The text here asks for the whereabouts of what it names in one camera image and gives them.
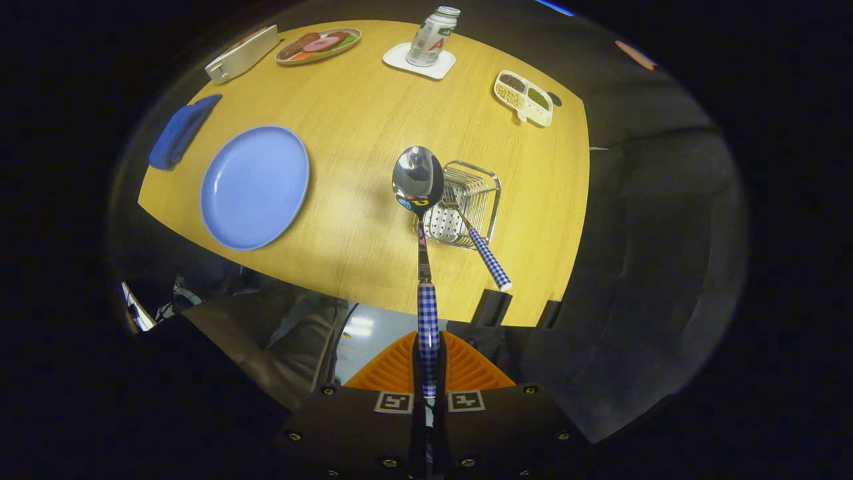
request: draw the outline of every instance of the spoon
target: spoon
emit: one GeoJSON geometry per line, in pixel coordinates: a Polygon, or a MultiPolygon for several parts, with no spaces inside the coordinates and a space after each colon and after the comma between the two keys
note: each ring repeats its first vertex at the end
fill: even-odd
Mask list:
{"type": "Polygon", "coordinates": [[[444,189],[444,199],[442,203],[447,208],[454,208],[462,218],[462,221],[468,228],[468,236],[471,237],[471,241],[474,242],[474,246],[477,247],[480,257],[483,259],[486,267],[489,268],[489,273],[491,273],[491,277],[495,279],[497,287],[501,289],[502,292],[513,288],[513,283],[509,281],[509,277],[507,277],[507,274],[503,271],[503,268],[501,268],[501,264],[497,262],[497,258],[495,258],[491,253],[491,250],[489,250],[489,246],[485,244],[483,238],[479,233],[477,233],[477,229],[474,228],[471,225],[471,222],[465,218],[461,208],[459,208],[459,202],[456,201],[456,193],[452,188],[444,189]]]}
{"type": "Polygon", "coordinates": [[[421,351],[423,392],[435,398],[438,371],[438,308],[427,255],[424,213],[444,193],[444,170],[427,148],[408,147],[400,154],[391,177],[394,197],[418,217],[418,349],[421,351]]]}

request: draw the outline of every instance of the metal spoon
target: metal spoon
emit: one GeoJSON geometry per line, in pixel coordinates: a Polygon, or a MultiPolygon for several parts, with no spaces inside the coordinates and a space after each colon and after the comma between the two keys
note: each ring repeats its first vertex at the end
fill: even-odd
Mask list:
{"type": "Polygon", "coordinates": [[[397,159],[391,180],[397,201],[418,216],[418,348],[424,396],[434,398],[438,371],[438,309],[424,235],[424,213],[441,200],[444,170],[429,149],[409,147],[397,159]]]}

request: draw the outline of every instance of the fork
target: fork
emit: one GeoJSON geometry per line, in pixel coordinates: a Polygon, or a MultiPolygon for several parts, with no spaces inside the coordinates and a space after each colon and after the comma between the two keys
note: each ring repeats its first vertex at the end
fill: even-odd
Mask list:
{"type": "Polygon", "coordinates": [[[503,268],[501,268],[501,264],[497,262],[497,259],[491,253],[491,250],[489,250],[489,246],[485,244],[483,238],[481,238],[479,233],[477,233],[477,229],[471,226],[471,222],[465,218],[465,214],[462,213],[462,209],[459,208],[459,203],[456,201],[456,193],[452,188],[447,188],[447,185],[444,187],[444,195],[442,196],[441,202],[447,208],[454,208],[456,212],[459,213],[462,221],[465,222],[465,226],[468,228],[468,235],[474,242],[474,246],[477,247],[477,251],[480,253],[480,257],[483,258],[483,262],[489,268],[489,273],[491,273],[491,277],[495,279],[497,288],[502,292],[513,288],[513,283],[509,281],[509,277],[503,271],[503,268]]]}

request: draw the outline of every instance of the white coaster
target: white coaster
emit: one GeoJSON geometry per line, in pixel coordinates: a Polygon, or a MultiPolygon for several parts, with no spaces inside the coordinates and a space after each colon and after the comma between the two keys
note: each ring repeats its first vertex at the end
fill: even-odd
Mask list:
{"type": "Polygon", "coordinates": [[[409,49],[411,48],[412,43],[406,42],[405,44],[397,45],[396,47],[388,50],[382,56],[382,61],[387,63],[388,65],[394,68],[401,68],[403,70],[409,70],[412,73],[418,73],[419,75],[425,75],[430,77],[431,79],[441,80],[450,71],[450,67],[453,67],[453,64],[456,63],[456,57],[453,56],[447,50],[442,50],[441,54],[438,55],[438,61],[433,63],[429,67],[416,67],[412,65],[408,61],[406,61],[406,54],[409,53],[409,49]]]}

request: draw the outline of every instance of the white box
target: white box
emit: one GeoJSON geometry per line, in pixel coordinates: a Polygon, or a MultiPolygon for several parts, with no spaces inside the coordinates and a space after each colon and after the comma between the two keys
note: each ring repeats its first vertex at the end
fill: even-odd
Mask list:
{"type": "Polygon", "coordinates": [[[223,84],[247,72],[278,45],[278,26],[267,26],[231,45],[207,64],[205,72],[214,83],[223,84]]]}

